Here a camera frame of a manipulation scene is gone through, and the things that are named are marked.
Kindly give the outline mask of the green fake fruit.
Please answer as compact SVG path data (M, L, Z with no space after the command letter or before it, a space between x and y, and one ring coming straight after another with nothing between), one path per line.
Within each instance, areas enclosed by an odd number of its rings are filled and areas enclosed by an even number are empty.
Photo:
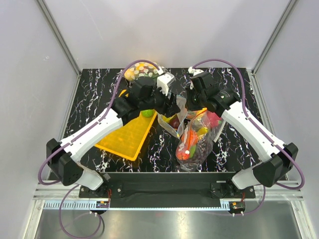
M141 114L143 117L150 118L154 115L154 110L143 110Z

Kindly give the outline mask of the dark red fake apple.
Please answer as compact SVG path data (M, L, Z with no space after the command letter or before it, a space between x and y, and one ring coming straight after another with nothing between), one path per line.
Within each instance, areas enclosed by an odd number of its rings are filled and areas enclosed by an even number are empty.
M171 119L169 122L169 125L174 129L178 129L178 127L180 125L180 121L179 121L178 117Z

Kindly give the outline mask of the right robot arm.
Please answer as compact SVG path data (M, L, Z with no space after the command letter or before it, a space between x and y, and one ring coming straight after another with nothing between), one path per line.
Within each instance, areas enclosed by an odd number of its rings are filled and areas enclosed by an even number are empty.
M191 70L191 84L186 87L186 107L190 111L206 108L232 125L253 147L260 163L236 173L226 185L231 197L238 197L250 186L272 187L292 167L298 148L286 144L269 132L248 110L232 89L219 89L212 75L202 70Z

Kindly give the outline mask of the blue zip fruit bag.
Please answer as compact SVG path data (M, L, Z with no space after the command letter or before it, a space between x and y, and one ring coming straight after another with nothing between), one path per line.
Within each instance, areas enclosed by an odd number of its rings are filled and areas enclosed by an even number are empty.
M186 104L186 98L177 95L177 105L180 108L180 112L173 115L172 117L166 118L165 116L158 114L158 123L159 125L165 129L169 134L176 138L180 138L184 132L184 120L186 119L187 116L187 109L185 108ZM178 129L174 129L169 125L169 122L171 119L178 117L180 121L180 125Z

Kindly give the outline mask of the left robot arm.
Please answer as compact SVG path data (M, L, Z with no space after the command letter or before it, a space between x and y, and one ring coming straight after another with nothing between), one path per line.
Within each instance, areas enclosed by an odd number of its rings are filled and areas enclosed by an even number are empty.
M64 185L79 184L90 189L96 197L108 190L105 179L96 171L80 164L83 155L105 136L134 120L144 110L155 110L165 117L180 112L177 95L170 87L175 81L171 73L153 80L140 77L119 97L112 98L100 115L71 136L46 144L46 164Z

